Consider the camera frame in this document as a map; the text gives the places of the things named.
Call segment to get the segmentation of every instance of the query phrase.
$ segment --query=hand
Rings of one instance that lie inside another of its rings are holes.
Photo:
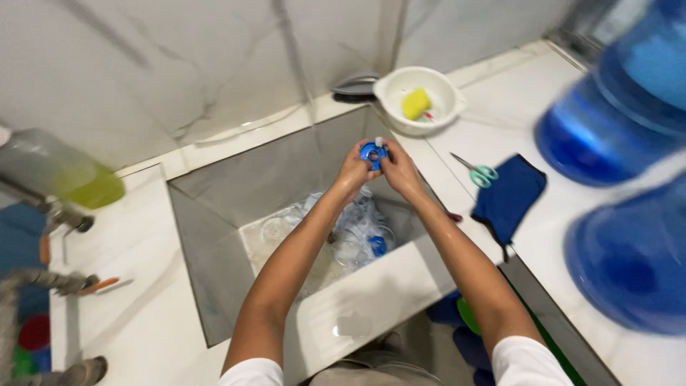
[[[339,187],[344,190],[346,195],[346,202],[350,202],[357,194],[359,189],[367,182],[371,181],[383,172],[379,170],[369,170],[372,167],[371,161],[359,158],[359,148],[369,142],[369,139],[363,139],[357,142],[353,148],[348,152],[343,160],[338,171],[338,176],[333,182],[332,186]]]
[[[412,204],[414,199],[426,194],[419,179],[419,172],[412,158],[398,143],[384,138],[383,144],[388,147],[389,157],[381,158],[381,168],[388,185]]]

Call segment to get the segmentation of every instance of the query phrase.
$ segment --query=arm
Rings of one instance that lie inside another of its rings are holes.
[[[347,154],[333,185],[269,257],[238,314],[222,374],[239,362],[267,358],[283,367],[288,310],[341,211],[362,185],[381,175],[359,158],[360,141]]]
[[[505,337],[529,337],[545,345],[527,310],[498,268],[424,192],[409,155],[385,140],[391,158],[381,158],[388,183],[417,211],[448,272],[469,303],[490,356]]]

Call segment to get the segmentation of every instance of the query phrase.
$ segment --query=scissors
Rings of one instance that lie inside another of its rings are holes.
[[[489,180],[498,179],[498,172],[496,172],[492,167],[485,165],[474,166],[462,158],[454,155],[453,153],[450,153],[450,155],[455,157],[455,159],[469,169],[469,178],[472,180],[472,182],[474,182],[474,185],[478,186],[479,188],[490,188],[491,184]]]

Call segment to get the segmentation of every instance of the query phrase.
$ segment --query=forearm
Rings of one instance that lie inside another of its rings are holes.
[[[490,355],[511,335],[543,340],[498,268],[426,194],[410,197],[448,272],[469,303]]]
[[[267,260],[245,304],[271,308],[285,318],[345,205],[344,189],[327,190]]]
[[[243,302],[222,373],[251,358],[283,365],[286,316],[345,200],[345,187],[329,188],[269,257]]]

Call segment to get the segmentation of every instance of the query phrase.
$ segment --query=white bowl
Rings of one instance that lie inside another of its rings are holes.
[[[422,116],[416,121],[403,114],[405,95],[424,87],[433,119]],[[390,116],[395,128],[408,135],[427,135],[455,122],[467,108],[464,95],[442,73],[426,67],[402,67],[379,79],[374,84],[374,95]]]

